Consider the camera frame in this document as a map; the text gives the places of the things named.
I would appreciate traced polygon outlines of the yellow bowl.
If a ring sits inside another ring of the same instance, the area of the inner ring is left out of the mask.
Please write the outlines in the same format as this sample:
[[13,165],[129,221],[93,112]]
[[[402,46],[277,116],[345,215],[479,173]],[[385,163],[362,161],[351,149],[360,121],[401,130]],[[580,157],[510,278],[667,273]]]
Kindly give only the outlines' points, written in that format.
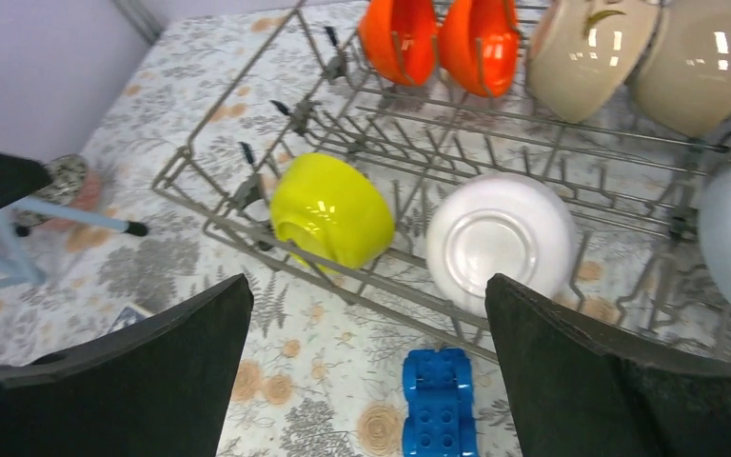
[[395,221],[380,191],[348,163],[322,153],[296,157],[269,204],[276,238],[350,269],[392,244]]

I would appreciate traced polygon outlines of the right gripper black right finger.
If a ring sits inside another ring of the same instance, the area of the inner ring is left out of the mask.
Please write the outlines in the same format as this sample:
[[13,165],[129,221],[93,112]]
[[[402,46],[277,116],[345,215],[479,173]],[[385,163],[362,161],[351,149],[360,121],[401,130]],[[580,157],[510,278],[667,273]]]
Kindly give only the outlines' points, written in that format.
[[731,363],[497,274],[484,307],[525,456],[731,456]]

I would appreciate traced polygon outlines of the orange bowl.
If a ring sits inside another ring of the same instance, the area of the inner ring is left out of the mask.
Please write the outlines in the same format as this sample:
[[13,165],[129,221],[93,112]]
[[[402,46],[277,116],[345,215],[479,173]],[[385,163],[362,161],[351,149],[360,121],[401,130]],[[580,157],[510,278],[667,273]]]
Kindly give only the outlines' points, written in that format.
[[512,1],[457,0],[439,29],[440,67],[465,91],[500,97],[512,85],[520,42]]
[[372,0],[358,26],[365,58],[398,85],[423,85],[435,67],[432,37],[438,32],[430,0]]

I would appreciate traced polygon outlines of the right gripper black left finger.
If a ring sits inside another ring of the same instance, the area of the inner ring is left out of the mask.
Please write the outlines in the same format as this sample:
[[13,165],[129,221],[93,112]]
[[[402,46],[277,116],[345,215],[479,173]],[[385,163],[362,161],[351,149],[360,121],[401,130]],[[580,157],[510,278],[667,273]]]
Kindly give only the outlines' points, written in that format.
[[254,298],[236,275],[128,327],[0,366],[0,456],[212,456]]

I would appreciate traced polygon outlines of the beige bowl with leaf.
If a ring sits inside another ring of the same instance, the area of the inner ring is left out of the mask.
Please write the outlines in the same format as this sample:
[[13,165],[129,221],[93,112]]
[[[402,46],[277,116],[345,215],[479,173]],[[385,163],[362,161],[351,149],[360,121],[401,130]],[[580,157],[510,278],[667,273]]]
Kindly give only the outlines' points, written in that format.
[[658,1],[553,1],[529,39],[528,92],[565,122],[584,121],[636,67],[660,14]]

